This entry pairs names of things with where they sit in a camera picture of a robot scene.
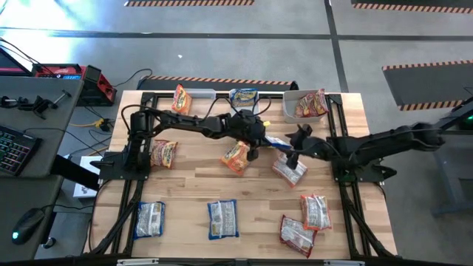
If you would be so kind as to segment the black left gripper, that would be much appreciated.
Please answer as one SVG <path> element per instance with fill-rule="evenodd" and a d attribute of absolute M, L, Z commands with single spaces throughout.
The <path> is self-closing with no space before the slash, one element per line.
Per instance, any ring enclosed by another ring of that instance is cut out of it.
<path fill-rule="evenodd" d="M 249 145 L 247 161 L 259 157 L 258 147 L 265 142 L 265 126 L 259 116 L 249 109 L 241 109 L 234 115 L 222 115 L 223 136 L 231 137 Z"/>

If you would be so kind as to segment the orange Maruchan noodle pack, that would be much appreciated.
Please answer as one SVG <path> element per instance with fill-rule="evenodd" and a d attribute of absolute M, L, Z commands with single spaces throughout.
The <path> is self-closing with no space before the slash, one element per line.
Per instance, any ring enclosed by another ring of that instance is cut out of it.
<path fill-rule="evenodd" d="M 300 205 L 305 230 L 322 231 L 332 228 L 326 196 L 301 195 Z"/>
<path fill-rule="evenodd" d="M 192 97 L 184 89 L 182 84 L 178 84 L 174 91 L 174 100 L 171 108 L 182 115 L 187 115 L 191 108 Z"/>
<path fill-rule="evenodd" d="M 278 176 L 283 178 L 291 188 L 296 186 L 307 173 L 307 166 L 301 162 L 298 162 L 295 169 L 291 169 L 287 166 L 287 157 L 285 154 L 280 154 L 277 157 L 272 169 Z"/>
<path fill-rule="evenodd" d="M 250 148 L 246 143 L 239 141 L 230 148 L 220 160 L 229 167 L 230 170 L 239 175 L 243 175 L 245 169 L 250 165 L 247 158 L 249 150 Z"/>

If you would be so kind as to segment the red Maruchan noodle pack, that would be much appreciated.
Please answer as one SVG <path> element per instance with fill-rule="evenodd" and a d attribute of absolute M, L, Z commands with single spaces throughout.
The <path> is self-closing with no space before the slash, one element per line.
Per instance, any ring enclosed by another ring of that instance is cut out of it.
<path fill-rule="evenodd" d="M 305 230 L 302 222 L 283 215 L 279 227 L 279 241 L 307 259 L 315 245 L 317 231 Z"/>
<path fill-rule="evenodd" d="M 150 154 L 151 166 L 172 168 L 178 142 L 169 140 L 153 140 Z"/>
<path fill-rule="evenodd" d="M 315 93 L 309 93 L 298 100 L 295 108 L 296 117 L 316 117 L 318 115 Z"/>
<path fill-rule="evenodd" d="M 317 116 L 328 113 L 327 101 L 325 99 L 325 90 L 318 89 L 314 95 L 314 108 Z"/>

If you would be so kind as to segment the white plastic bin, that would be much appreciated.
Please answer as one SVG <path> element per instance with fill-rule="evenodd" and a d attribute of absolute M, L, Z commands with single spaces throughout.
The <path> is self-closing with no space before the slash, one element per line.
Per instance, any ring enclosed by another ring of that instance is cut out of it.
<path fill-rule="evenodd" d="M 247 109 L 252 111 L 254 114 L 259 112 L 259 104 L 256 102 L 253 106 L 242 106 L 242 107 L 234 107 L 231 104 L 231 114 L 235 114 L 236 111 L 241 111 L 243 109 Z"/>

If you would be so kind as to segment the black hazard-striped floor mat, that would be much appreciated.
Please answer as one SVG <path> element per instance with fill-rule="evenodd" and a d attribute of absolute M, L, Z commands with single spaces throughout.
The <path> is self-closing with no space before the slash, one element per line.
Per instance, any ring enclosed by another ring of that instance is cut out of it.
<path fill-rule="evenodd" d="M 355 9 L 473 15 L 473 0 L 350 0 Z"/>
<path fill-rule="evenodd" d="M 125 7 L 251 6 L 255 0 L 127 0 Z"/>
<path fill-rule="evenodd" d="M 454 108 L 473 97 L 473 60 L 383 66 L 402 112 Z"/>
<path fill-rule="evenodd" d="M 285 92 L 299 90 L 295 81 L 264 81 L 238 78 L 195 78 L 151 75 L 143 76 L 137 90 L 174 90 L 178 84 L 185 89 L 213 89 L 230 91 L 232 89 L 254 88 L 261 92 Z"/>

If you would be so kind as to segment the dark metal stand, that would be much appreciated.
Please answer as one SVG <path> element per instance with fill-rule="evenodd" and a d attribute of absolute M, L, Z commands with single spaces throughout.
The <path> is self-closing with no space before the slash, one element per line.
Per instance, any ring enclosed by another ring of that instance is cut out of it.
<path fill-rule="evenodd" d="M 432 209 L 433 216 L 473 210 L 473 199 L 467 199 L 461 181 L 473 182 L 473 129 L 449 130 L 461 121 L 473 122 L 473 96 L 456 106 L 447 116 L 435 123 L 444 134 L 470 136 L 472 143 L 464 147 L 447 146 L 434 152 L 449 202 Z"/>

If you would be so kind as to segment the yellow power plug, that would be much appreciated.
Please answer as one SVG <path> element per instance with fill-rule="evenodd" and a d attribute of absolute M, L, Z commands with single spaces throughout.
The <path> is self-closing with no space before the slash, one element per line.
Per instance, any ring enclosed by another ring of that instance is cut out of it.
<path fill-rule="evenodd" d="M 81 127 L 81 128 L 96 128 L 96 129 L 100 129 L 103 132 L 109 132 L 111 129 L 111 126 L 109 124 L 109 119 L 106 119 L 106 118 L 100 118 L 99 120 L 96 120 L 92 123 L 87 123 L 87 124 L 70 123 L 69 125 L 73 127 Z"/>

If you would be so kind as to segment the white cardboard box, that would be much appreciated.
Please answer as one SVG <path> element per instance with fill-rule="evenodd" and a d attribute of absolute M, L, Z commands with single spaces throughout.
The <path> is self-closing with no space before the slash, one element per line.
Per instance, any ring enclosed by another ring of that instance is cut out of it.
<path fill-rule="evenodd" d="M 100 174 L 100 169 L 91 164 L 92 161 L 101 159 L 101 156 L 82 156 L 80 161 L 80 166 L 95 173 Z M 95 197 L 97 194 L 96 190 L 87 188 L 78 183 L 75 184 L 73 197 L 74 198 L 91 198 Z"/>

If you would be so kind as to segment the red and black charger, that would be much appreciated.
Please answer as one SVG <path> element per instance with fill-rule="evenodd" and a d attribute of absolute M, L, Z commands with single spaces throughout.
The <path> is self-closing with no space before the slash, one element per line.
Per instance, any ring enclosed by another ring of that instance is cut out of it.
<path fill-rule="evenodd" d="M 117 90 L 95 66 L 81 66 L 84 82 L 77 106 L 113 106 Z"/>

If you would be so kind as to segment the red tool case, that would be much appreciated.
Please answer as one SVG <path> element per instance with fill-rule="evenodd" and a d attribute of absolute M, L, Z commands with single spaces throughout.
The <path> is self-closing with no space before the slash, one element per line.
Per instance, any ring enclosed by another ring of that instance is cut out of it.
<path fill-rule="evenodd" d="M 33 64 L 32 75 L 37 78 L 81 80 L 85 71 L 86 67 L 79 64 Z"/>

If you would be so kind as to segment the black clamp tool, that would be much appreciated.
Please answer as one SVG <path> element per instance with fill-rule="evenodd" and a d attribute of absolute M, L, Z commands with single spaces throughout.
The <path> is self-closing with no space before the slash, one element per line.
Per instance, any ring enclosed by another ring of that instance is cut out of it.
<path fill-rule="evenodd" d="M 9 98 L 7 96 L 3 96 L 0 98 L 0 108 L 4 109 L 14 109 L 17 108 L 20 111 L 27 111 L 33 112 L 39 118 L 45 120 L 45 116 L 43 113 L 47 109 L 57 109 L 58 103 L 63 100 L 64 98 L 71 98 L 72 95 L 68 93 L 66 90 L 62 90 L 62 95 L 54 101 L 48 100 L 46 98 L 42 98 L 41 96 L 37 96 L 34 102 L 29 102 L 28 99 L 19 97 Z"/>

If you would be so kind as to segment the black computer mouse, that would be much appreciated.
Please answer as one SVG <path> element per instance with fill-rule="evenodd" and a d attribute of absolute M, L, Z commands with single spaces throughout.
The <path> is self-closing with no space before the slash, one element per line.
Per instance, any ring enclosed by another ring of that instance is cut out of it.
<path fill-rule="evenodd" d="M 12 243 L 23 245 L 28 242 L 43 219 L 44 211 L 42 208 L 28 210 L 13 227 Z"/>

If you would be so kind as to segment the backlit black keyboard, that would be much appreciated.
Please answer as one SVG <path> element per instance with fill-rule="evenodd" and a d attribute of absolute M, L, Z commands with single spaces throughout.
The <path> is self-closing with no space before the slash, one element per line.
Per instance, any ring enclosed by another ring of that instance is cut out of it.
<path fill-rule="evenodd" d="M 0 126 L 0 172 L 18 176 L 41 142 L 41 138 Z"/>

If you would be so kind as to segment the black flat monitor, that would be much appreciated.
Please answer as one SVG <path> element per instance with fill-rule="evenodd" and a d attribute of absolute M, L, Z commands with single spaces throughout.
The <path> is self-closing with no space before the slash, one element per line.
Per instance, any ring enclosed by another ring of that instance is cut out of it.
<path fill-rule="evenodd" d="M 22 66 L 0 47 L 0 76 L 30 77 L 31 75 L 31 71 Z"/>

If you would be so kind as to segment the silver aluminium bracket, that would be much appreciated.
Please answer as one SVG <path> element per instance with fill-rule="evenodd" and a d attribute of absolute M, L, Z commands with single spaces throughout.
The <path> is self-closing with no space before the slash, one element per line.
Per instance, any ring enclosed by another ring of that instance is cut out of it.
<path fill-rule="evenodd" d="M 116 266 L 158 266 L 159 262 L 158 258 L 119 259 Z"/>
<path fill-rule="evenodd" d="M 353 260 L 324 260 L 323 266 L 365 266 L 365 262 Z"/>

